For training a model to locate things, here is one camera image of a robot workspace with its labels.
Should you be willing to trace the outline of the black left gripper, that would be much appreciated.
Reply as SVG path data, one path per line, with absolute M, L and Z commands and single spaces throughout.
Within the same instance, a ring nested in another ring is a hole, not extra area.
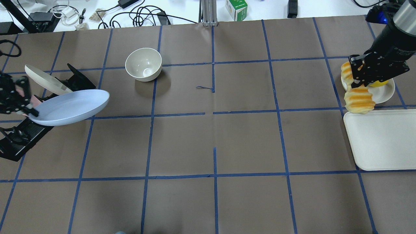
M 2 112 L 9 114 L 10 112 L 24 111 L 25 104 L 22 96 L 16 91 L 15 83 L 18 81 L 29 81 L 27 76 L 12 77 L 9 74 L 1 73 L 1 104 Z M 39 112 L 35 108 L 26 107 L 26 114 L 34 117 L 39 116 Z

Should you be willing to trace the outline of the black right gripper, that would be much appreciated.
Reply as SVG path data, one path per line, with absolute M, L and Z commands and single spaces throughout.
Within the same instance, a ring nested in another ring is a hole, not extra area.
M 353 76 L 351 88 L 384 82 L 409 71 L 406 61 L 415 50 L 415 35 L 389 23 L 363 55 L 349 55 Z

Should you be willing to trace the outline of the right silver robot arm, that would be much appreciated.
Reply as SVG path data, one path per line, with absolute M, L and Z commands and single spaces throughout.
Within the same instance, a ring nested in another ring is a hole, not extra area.
M 414 0 L 400 7 L 382 6 L 387 24 L 363 55 L 350 55 L 351 88 L 385 82 L 409 71 L 407 60 L 416 50 Z

